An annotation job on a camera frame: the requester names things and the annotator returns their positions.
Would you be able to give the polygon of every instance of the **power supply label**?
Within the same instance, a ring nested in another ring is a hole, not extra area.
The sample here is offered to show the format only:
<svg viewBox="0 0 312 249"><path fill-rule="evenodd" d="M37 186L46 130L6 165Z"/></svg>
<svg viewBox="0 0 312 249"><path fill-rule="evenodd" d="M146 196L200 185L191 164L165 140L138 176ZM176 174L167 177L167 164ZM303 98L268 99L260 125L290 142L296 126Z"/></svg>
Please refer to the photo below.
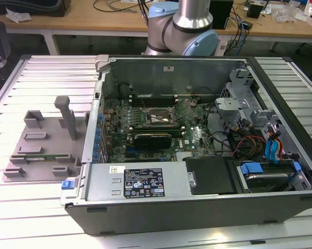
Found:
<svg viewBox="0 0 312 249"><path fill-rule="evenodd" d="M124 196L126 198L164 197L161 169L125 170Z"/></svg>

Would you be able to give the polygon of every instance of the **workbench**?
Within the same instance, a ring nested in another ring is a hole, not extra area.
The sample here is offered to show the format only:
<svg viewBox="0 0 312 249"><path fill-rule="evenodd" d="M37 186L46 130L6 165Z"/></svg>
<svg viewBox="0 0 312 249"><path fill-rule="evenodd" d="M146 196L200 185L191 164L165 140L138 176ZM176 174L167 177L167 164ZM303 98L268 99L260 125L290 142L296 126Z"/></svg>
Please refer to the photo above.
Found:
<svg viewBox="0 0 312 249"><path fill-rule="evenodd" d="M24 129L23 117L27 110L39 109L44 117L58 117L61 114L53 103L57 95L65 94L70 97L70 109L75 116L84 116L90 111L97 80L95 58L32 56L21 59L3 86L0 92L0 248L312 247L312 209L283 224L91 237L83 233L60 205L60 182L2 182L3 170ZM257 59L268 72L281 69L281 73L290 73L292 70L282 58ZM282 89L298 84L298 81L283 80L283 85L278 86Z"/></svg>
<svg viewBox="0 0 312 249"><path fill-rule="evenodd" d="M65 17L33 15L32 21L17 24L0 15L0 21L6 24L8 33L43 35L51 55L60 54L55 35L147 37L147 27L140 13L100 12L93 8L93 2L94 0L72 0ZM235 0L234 8L242 2ZM109 9L104 0L100 0L96 6ZM125 8L132 4L116 3L114 6ZM260 15L258 19L252 19L247 18L246 12L239 8L236 12L243 20L253 23L247 40L312 43L312 26L306 22L297 20L296 23L276 23L271 15ZM228 41L236 32L237 25L233 20L228 22L225 30L217 30L219 44L216 56L224 54Z"/></svg>

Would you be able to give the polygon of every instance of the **blue tab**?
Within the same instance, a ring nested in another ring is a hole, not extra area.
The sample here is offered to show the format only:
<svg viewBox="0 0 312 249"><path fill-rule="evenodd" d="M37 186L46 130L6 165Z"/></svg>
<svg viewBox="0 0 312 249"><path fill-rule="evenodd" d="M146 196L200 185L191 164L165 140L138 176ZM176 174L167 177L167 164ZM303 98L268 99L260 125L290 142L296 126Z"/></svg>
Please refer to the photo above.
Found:
<svg viewBox="0 0 312 249"><path fill-rule="evenodd" d="M297 172L301 171L301 166L298 162L294 162L293 166Z"/></svg>
<svg viewBox="0 0 312 249"><path fill-rule="evenodd" d="M263 169L260 163L258 162L246 162L241 165L241 171L243 174L248 173L263 173Z"/></svg>
<svg viewBox="0 0 312 249"><path fill-rule="evenodd" d="M74 181L63 181L61 183L61 189L62 190L74 189Z"/></svg>

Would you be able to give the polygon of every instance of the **blue drive bracket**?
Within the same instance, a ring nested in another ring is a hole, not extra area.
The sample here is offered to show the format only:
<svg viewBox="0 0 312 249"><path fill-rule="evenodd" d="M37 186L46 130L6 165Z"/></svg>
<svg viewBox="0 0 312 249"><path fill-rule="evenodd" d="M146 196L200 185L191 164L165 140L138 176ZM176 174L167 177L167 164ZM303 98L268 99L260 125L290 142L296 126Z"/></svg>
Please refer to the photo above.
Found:
<svg viewBox="0 0 312 249"><path fill-rule="evenodd" d="M252 174L252 173L263 173L263 169L260 163L258 162L246 162L240 166L242 173Z"/></svg>
<svg viewBox="0 0 312 249"><path fill-rule="evenodd" d="M75 181L65 180L61 183L61 189L62 190L74 189L74 183Z"/></svg>

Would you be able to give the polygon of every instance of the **metal bracket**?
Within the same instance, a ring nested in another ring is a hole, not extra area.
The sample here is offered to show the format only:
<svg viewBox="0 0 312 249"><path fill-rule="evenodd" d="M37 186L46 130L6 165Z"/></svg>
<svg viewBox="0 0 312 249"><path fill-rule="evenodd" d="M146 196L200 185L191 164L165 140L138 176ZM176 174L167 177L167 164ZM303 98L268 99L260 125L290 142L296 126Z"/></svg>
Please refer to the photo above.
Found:
<svg viewBox="0 0 312 249"><path fill-rule="evenodd" d="M110 59L109 59L108 54L100 54L100 55L98 55L96 57L94 65L95 65L96 71L98 73L100 73L100 72L104 71L105 69L109 68L110 67Z"/></svg>

